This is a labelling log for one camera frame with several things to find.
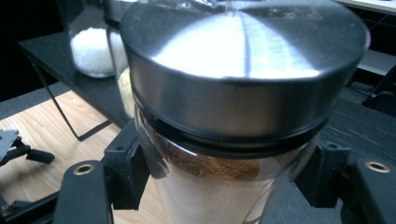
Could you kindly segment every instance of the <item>metal ring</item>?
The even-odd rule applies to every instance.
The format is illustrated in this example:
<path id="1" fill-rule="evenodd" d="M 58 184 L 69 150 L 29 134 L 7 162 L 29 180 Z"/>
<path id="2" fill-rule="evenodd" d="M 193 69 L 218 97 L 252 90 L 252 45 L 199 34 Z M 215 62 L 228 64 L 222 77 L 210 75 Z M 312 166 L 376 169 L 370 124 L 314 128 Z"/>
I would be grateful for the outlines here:
<path id="1" fill-rule="evenodd" d="M 376 161 L 367 161 L 366 163 L 364 163 L 369 169 L 377 171 L 379 173 L 390 173 L 390 169 L 388 168 L 388 166 L 376 162 Z"/>
<path id="2" fill-rule="evenodd" d="M 73 173 L 75 175 L 85 175 L 85 174 L 91 172 L 94 168 L 95 168 L 95 166 L 93 164 L 90 164 L 90 163 L 82 164 L 79 167 L 77 167 Z"/>

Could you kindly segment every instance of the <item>glass jar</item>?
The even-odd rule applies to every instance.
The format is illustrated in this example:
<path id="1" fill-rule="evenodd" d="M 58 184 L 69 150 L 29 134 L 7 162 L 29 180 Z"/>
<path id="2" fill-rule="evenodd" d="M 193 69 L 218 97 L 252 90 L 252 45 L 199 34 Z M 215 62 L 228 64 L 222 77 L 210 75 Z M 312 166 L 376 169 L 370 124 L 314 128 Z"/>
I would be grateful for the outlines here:
<path id="1" fill-rule="evenodd" d="M 100 0 L 57 0 L 73 64 L 89 77 L 114 76 Z"/>
<path id="2" fill-rule="evenodd" d="M 159 134 L 136 109 L 136 129 L 169 223 L 259 223 L 287 192 L 317 138 L 273 157 L 226 159 L 195 153 Z"/>
<path id="3" fill-rule="evenodd" d="M 104 0 L 106 21 L 106 38 L 114 67 L 115 79 L 119 86 L 124 110 L 130 117 L 134 117 L 134 97 L 130 79 L 130 69 L 126 58 L 125 48 L 120 36 L 120 21 L 123 13 L 136 0 Z"/>

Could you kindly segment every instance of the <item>jar lid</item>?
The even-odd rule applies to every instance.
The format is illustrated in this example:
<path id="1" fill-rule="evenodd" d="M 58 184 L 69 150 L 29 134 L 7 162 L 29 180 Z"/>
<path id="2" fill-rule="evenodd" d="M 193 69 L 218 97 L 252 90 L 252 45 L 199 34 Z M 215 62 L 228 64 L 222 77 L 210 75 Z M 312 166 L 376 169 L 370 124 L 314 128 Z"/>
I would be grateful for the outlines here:
<path id="1" fill-rule="evenodd" d="M 135 3 L 120 33 L 139 106 L 204 142 L 312 137 L 369 44 L 334 1 L 178 6 Z"/>

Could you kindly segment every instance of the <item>jar with white contents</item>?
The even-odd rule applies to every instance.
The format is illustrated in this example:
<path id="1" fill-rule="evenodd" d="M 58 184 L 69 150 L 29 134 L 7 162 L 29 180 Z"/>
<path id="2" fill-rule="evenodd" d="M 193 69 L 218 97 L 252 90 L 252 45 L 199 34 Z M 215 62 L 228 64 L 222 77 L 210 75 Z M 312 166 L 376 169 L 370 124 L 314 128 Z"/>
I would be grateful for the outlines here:
<path id="1" fill-rule="evenodd" d="M 76 69 L 88 77 L 114 76 L 100 0 L 57 0 Z"/>

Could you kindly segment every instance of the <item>white powder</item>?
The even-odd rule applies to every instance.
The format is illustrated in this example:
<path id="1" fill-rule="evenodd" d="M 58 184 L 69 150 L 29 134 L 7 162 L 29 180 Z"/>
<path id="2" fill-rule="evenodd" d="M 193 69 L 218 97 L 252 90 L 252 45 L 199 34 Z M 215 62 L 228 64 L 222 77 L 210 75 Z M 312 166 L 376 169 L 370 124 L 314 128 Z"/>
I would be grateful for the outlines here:
<path id="1" fill-rule="evenodd" d="M 111 36 L 112 46 L 123 48 L 120 36 Z M 71 40 L 71 49 L 78 70 L 90 77 L 108 77 L 113 73 L 106 30 L 89 28 Z"/>

